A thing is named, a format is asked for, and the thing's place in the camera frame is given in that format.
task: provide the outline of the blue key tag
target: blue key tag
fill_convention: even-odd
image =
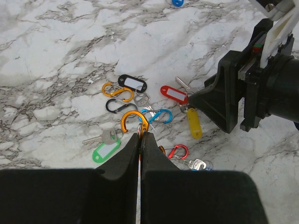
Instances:
[[[121,145],[121,140],[117,138],[116,143],[106,145],[104,142],[93,151],[93,161],[96,163],[105,162]]]
[[[172,0],[173,5],[180,7],[183,5],[184,0]]]

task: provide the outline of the blue carabiner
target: blue carabiner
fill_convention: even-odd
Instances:
[[[140,111],[140,112],[141,112],[141,113],[144,113],[144,112],[146,112],[146,113],[147,113],[147,112],[154,112],[154,113],[156,113],[151,119],[149,119],[149,123],[150,123],[150,124],[151,124],[152,122],[158,122],[158,123],[164,123],[164,124],[167,124],[167,123],[171,122],[171,120],[172,120],[172,113],[171,113],[170,110],[167,110],[167,109],[160,109],[159,111],[152,111],[152,110],[144,109],[144,110],[142,110],[142,111]],[[155,119],[156,119],[157,117],[159,117],[159,116],[161,115],[161,113],[163,113],[163,112],[169,113],[169,119],[166,120],[166,121],[156,121]]]
[[[184,0],[172,0],[173,5],[181,7],[184,3]]]

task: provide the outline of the black key tag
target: black key tag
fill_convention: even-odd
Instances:
[[[137,91],[138,93],[146,91],[146,88],[148,87],[145,81],[126,74],[118,77],[118,85]]]

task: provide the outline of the blue object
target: blue object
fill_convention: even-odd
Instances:
[[[295,124],[295,127],[298,129],[298,131],[299,131],[299,123],[295,123],[294,122],[294,124]]]
[[[173,5],[181,7],[184,3],[184,0],[172,0]]]
[[[161,109],[161,110],[159,110],[159,111],[148,111],[147,109],[144,109],[144,110],[142,110],[142,111],[140,111],[140,112],[141,112],[141,113],[144,113],[144,112],[155,112],[155,113],[156,113],[151,119],[149,119],[149,123],[150,123],[150,124],[151,124],[152,122],[160,122],[160,123],[167,124],[167,123],[171,122],[171,120],[172,120],[172,113],[171,113],[170,110],[167,110],[167,109]],[[169,113],[169,119],[166,120],[166,121],[155,121],[155,119],[156,119],[157,117],[159,117],[160,114],[163,113],[163,112]]]

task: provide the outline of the yellow key tag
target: yellow key tag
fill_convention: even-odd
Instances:
[[[201,130],[201,126],[200,126],[200,122],[196,110],[190,108],[187,111],[187,116],[188,116],[189,126],[191,130],[191,135],[195,139],[200,139],[202,136],[202,130]]]

